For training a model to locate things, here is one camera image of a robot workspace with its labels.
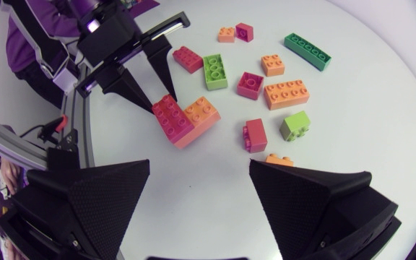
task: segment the white table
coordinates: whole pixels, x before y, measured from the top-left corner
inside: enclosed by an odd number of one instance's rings
[[[186,148],[165,137],[155,117],[96,87],[90,96],[96,165],[150,159],[150,177],[121,244],[125,259],[281,259],[248,174],[250,158],[288,156],[295,166],[339,173],[368,170],[371,186],[399,205],[402,221],[377,259],[403,259],[416,242],[416,79],[375,33],[326,1],[160,1],[139,16],[143,31],[185,11],[191,26],[168,36],[172,53],[187,46],[200,56],[221,53],[229,88],[207,91],[204,72],[189,74],[168,55],[178,104],[184,109],[205,96],[221,120]],[[252,25],[250,43],[218,43],[221,27]],[[332,56],[320,72],[283,46],[290,33]],[[310,92],[304,105],[269,111],[236,94],[243,72],[264,75],[260,58],[277,53],[285,74],[264,85],[301,79]],[[141,53],[126,67],[150,100],[167,94]],[[285,142],[285,116],[305,110],[309,132]],[[241,134],[245,121],[262,118],[264,152],[249,154]]]

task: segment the long green brick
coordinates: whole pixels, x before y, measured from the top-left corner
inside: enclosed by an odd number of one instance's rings
[[[304,111],[288,116],[282,122],[280,133],[285,141],[293,141],[296,137],[302,137],[309,130],[311,121]]]
[[[220,54],[203,57],[203,67],[208,90],[228,87],[228,79],[225,76]]]
[[[312,43],[309,43],[295,33],[285,37],[284,45],[313,64],[320,71],[323,71],[332,59],[327,53],[324,53],[321,49],[315,47]]]

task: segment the orange connector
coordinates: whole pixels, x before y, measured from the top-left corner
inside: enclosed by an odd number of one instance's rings
[[[194,129],[174,143],[179,149],[190,144],[221,119],[216,108],[205,97],[199,98],[192,105],[188,106],[184,110],[184,114],[194,125]]]
[[[288,157],[278,158],[276,154],[270,154],[266,158],[266,163],[274,163],[278,165],[293,166],[293,162]]]
[[[270,110],[308,102],[309,92],[301,80],[264,87],[264,98]]]
[[[220,43],[233,43],[235,37],[235,29],[232,27],[223,27],[220,29],[220,33],[217,35],[217,40]]]
[[[285,72],[285,65],[277,54],[272,56],[262,56],[261,66],[266,76],[282,75]]]

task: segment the white surface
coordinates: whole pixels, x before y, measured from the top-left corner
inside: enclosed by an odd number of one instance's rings
[[[42,99],[23,80],[19,80],[7,65],[6,38],[9,14],[0,10],[0,124],[10,125],[22,134],[38,124],[59,117],[59,109]],[[36,131],[26,139],[44,146],[36,139]]]
[[[416,77],[416,1],[328,0],[380,35]]]
[[[185,11],[191,26],[168,36],[170,53],[182,45],[200,56],[221,53],[229,88],[208,92],[202,70],[189,74],[168,55],[182,109],[203,95],[222,117],[182,150],[166,139],[152,114],[93,90],[96,165],[150,159],[150,177],[121,245],[125,259],[281,259],[248,175],[250,158],[264,160],[272,152],[291,157],[297,167],[372,172],[371,186],[399,205],[402,221],[377,259],[405,258],[416,241],[416,79],[398,55],[326,1],[161,2],[136,19],[142,30]],[[217,42],[221,27],[239,22],[253,26],[253,41]],[[324,72],[283,46],[290,33],[332,56]],[[284,61],[285,74],[264,84],[302,79],[311,96],[307,104],[269,111],[262,94],[254,101],[235,93],[242,73],[264,75],[260,58],[273,53]],[[126,66],[153,103],[166,94],[143,53]],[[282,119],[301,110],[311,120],[310,131],[283,141]],[[264,152],[249,154],[241,129],[255,118],[262,118],[269,143]]]

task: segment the lego duplo brick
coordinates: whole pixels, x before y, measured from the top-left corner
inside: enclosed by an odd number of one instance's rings
[[[266,163],[274,163],[277,165],[293,166],[293,162],[288,157],[278,158],[276,154],[270,154],[266,157]]]
[[[266,132],[260,118],[246,122],[246,126],[243,127],[243,139],[245,149],[249,152],[262,152],[266,149]]]
[[[206,130],[210,129],[221,119],[216,108],[205,98],[201,97],[184,110],[194,129],[179,139],[174,145],[184,148],[192,141],[200,137]]]
[[[228,87],[228,78],[220,54],[203,57],[205,82],[208,90],[218,90]]]
[[[253,27],[250,25],[246,25],[244,23],[239,23],[235,26],[235,30],[237,31],[237,38],[244,40],[246,42],[250,42],[253,40]]]
[[[244,72],[237,84],[237,94],[257,100],[263,87],[264,78],[252,73]]]
[[[264,98],[270,110],[308,102],[309,92],[301,80],[271,84],[264,87]]]
[[[285,37],[284,45],[310,64],[313,64],[320,71],[323,71],[332,59],[327,53],[324,53],[312,43],[309,43],[295,33]]]
[[[301,111],[284,119],[280,127],[280,133],[285,141],[290,142],[305,135],[310,124],[311,121],[306,112]]]
[[[173,52],[174,59],[189,73],[194,73],[197,69],[203,67],[203,60],[189,48],[182,46],[179,50]]]
[[[217,34],[217,40],[220,43],[233,43],[235,40],[235,30],[232,27],[222,27]]]
[[[155,103],[152,106],[152,112],[155,114],[166,137],[173,144],[194,129],[194,125],[171,95],[165,95],[162,100]]]
[[[268,77],[282,75],[285,72],[285,65],[277,54],[262,56],[261,67]]]

